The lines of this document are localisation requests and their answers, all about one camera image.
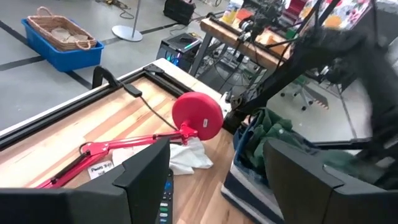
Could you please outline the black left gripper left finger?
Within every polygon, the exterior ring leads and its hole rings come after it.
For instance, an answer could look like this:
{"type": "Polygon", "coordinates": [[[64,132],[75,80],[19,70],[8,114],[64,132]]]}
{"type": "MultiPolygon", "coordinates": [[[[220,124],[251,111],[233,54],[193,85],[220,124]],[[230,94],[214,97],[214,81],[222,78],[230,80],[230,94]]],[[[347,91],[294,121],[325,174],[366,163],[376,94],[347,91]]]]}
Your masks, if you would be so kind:
{"type": "Polygon", "coordinates": [[[1,189],[1,224],[155,223],[169,160],[162,138],[75,189],[1,189]]]}

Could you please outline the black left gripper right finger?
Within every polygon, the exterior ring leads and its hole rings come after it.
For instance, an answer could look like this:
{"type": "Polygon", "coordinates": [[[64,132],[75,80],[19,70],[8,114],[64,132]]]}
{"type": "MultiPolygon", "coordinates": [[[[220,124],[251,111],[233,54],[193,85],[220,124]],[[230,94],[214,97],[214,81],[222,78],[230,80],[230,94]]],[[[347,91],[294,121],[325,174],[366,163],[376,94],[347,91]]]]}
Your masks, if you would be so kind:
{"type": "Polygon", "coordinates": [[[397,191],[342,173],[275,138],[264,143],[264,157],[286,223],[397,224],[397,191]]]}

